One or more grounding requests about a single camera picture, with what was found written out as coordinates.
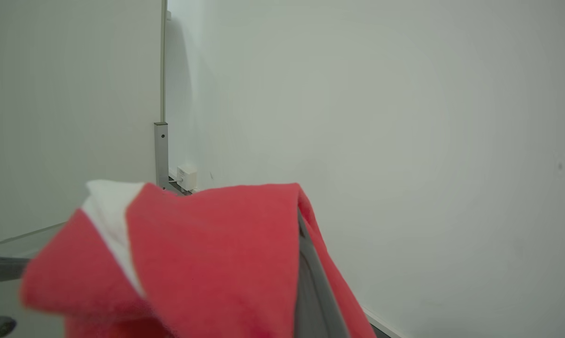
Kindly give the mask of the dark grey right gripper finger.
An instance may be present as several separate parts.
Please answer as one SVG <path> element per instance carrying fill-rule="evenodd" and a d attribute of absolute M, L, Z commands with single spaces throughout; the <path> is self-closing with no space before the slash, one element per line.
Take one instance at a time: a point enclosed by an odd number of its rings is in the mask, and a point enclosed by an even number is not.
<path fill-rule="evenodd" d="M 350 334 L 301 212 L 296 338 L 349 338 Z"/>

